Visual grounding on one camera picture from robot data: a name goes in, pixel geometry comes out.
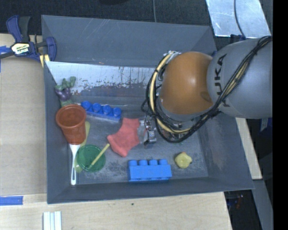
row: green toy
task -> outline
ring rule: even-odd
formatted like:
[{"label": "green toy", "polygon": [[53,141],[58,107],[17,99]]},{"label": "green toy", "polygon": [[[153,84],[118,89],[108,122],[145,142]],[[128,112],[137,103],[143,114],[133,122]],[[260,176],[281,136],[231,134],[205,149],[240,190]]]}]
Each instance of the green toy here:
[{"label": "green toy", "polygon": [[61,107],[73,104],[71,101],[71,88],[75,85],[75,82],[76,77],[70,77],[70,81],[63,79],[61,85],[56,85],[54,87],[55,92],[60,99]]}]

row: green cup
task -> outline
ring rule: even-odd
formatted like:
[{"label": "green cup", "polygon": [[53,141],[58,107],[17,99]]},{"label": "green cup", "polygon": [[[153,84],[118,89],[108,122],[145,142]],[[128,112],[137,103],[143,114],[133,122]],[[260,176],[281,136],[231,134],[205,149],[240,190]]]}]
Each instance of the green cup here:
[{"label": "green cup", "polygon": [[94,145],[85,145],[80,147],[76,155],[79,166],[87,172],[96,172],[101,170],[106,163],[106,157],[104,154],[101,155],[93,166],[91,165],[100,152],[101,150]]}]

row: white spoon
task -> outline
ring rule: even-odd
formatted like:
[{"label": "white spoon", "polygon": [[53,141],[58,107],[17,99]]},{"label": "white spoon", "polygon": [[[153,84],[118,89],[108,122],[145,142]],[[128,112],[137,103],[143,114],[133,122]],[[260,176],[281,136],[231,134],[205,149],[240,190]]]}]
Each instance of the white spoon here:
[{"label": "white spoon", "polygon": [[76,158],[76,153],[78,151],[78,149],[80,148],[80,144],[79,145],[72,145],[69,144],[69,147],[72,150],[72,174],[71,174],[71,184],[72,185],[76,185],[76,170],[75,170],[75,158]]}]

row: orange cup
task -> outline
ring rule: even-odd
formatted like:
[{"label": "orange cup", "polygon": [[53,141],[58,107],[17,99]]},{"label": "orange cup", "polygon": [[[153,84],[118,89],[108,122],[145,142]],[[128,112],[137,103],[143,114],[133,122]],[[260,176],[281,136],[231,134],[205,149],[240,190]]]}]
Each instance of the orange cup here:
[{"label": "orange cup", "polygon": [[85,140],[85,119],[86,111],[76,104],[66,105],[57,111],[56,122],[69,144],[79,145]]}]

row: black cable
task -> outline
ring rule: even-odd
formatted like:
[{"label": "black cable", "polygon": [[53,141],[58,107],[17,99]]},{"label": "black cable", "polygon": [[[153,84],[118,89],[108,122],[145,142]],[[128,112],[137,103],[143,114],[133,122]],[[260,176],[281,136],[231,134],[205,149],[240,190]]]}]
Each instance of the black cable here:
[{"label": "black cable", "polygon": [[155,0],[153,0],[153,10],[154,10],[154,20],[155,20],[155,22],[157,22]]},{"label": "black cable", "polygon": [[242,31],[242,29],[241,29],[240,23],[239,23],[239,21],[238,21],[238,17],[237,17],[237,9],[236,9],[236,0],[234,0],[234,13],[235,13],[235,18],[236,18],[237,26],[238,26],[238,28],[239,28],[239,30],[240,30],[242,36],[243,36],[244,38],[246,38],[246,37],[245,37],[245,34],[243,33],[243,31]]}]

